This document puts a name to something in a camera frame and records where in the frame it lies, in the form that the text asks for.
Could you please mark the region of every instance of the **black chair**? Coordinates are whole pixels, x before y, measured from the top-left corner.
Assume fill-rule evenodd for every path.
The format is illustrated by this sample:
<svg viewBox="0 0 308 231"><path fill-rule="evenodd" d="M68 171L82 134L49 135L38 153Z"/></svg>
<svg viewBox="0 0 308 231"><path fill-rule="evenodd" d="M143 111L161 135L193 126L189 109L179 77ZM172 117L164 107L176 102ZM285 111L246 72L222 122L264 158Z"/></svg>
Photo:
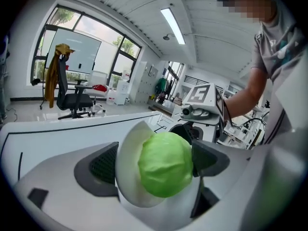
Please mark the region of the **black chair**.
<svg viewBox="0 0 308 231"><path fill-rule="evenodd" d="M75 85L75 93L66 94L68 89L68 83L66 79L66 61L68 57L63 57L58 61L58 83L59 83L59 93L57 99L57 106L61 110L70 109L71 114L59 117L58 119L65 118L83 118L82 115L88 114L90 116L90 112L79 112L77 110L82 110L82 108L90 108L93 106L93 102L89 95L83 94L84 89L92 89L93 87L83 86L80 83L82 81L86 81L83 79L77 79L77 85Z"/></svg>

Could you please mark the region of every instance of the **fluorescent light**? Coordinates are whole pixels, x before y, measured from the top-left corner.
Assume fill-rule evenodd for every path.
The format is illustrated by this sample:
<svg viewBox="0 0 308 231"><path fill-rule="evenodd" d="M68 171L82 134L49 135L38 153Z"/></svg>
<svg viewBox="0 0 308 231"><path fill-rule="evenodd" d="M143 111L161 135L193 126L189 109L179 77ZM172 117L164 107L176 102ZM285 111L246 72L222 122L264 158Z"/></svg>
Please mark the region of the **fluorescent light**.
<svg viewBox="0 0 308 231"><path fill-rule="evenodd" d="M177 38L179 44L185 44L185 40L183 38L183 35L181 33L180 27L178 25L178 22L176 21L172 11L167 8L167 9L163 9L160 11L164 17L166 18L166 20L169 23L169 26L171 27L175 37Z"/></svg>

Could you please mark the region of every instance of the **white bowl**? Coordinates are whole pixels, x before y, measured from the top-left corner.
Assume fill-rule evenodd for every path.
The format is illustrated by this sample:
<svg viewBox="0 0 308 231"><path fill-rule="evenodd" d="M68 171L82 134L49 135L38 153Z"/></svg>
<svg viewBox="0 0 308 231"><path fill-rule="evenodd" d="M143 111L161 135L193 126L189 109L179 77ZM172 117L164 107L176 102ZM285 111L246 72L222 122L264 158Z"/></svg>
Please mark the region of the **white bowl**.
<svg viewBox="0 0 308 231"><path fill-rule="evenodd" d="M148 193L141 184L138 160L143 143L155 133L141 121L126 135L121 148L117 152L115 162L115 179L119 191L131 204L149 208L164 201Z"/></svg>

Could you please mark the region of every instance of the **ceiling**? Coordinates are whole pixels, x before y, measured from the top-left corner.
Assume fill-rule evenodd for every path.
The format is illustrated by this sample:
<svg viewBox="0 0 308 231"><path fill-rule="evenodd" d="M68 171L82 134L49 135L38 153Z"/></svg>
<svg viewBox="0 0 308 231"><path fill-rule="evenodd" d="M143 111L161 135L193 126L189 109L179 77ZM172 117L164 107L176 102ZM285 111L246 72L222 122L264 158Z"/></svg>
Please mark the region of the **ceiling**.
<svg viewBox="0 0 308 231"><path fill-rule="evenodd" d="M163 54L163 59L179 61L213 73L232 76L241 82L244 67L251 60L251 46L259 24L221 7L216 0L98 0L131 21ZM186 44L176 38L160 13L170 7Z"/></svg>

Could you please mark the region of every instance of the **whiteboard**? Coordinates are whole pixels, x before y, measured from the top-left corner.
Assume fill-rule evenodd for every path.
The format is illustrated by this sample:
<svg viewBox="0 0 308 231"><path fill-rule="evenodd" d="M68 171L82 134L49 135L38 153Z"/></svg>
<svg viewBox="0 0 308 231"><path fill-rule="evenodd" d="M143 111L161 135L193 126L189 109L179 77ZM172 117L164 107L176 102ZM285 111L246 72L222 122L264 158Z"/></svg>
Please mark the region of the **whiteboard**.
<svg viewBox="0 0 308 231"><path fill-rule="evenodd" d="M50 46L46 67L48 68L54 56L56 45L67 44L74 53L69 56L66 65L69 71L90 74L97 51L101 45L99 40L72 31L58 29Z"/></svg>

